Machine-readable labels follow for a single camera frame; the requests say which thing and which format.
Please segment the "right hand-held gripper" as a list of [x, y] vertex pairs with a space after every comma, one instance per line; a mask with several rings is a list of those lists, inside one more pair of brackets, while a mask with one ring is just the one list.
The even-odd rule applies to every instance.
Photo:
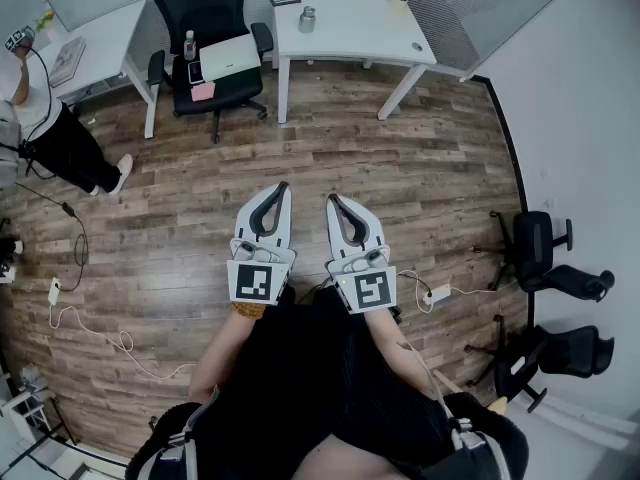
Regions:
[[338, 194], [328, 196], [326, 215], [334, 259], [326, 268], [347, 311], [358, 314], [394, 307], [396, 268], [389, 265], [390, 248], [382, 246], [385, 238], [379, 219]]

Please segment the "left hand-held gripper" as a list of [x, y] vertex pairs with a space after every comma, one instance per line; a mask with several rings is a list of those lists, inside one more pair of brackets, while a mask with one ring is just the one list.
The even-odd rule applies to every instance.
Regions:
[[230, 242], [232, 258], [227, 261], [232, 302], [278, 304], [296, 259], [296, 252], [287, 249], [291, 222], [292, 192], [287, 182], [262, 190], [240, 209], [236, 238]]

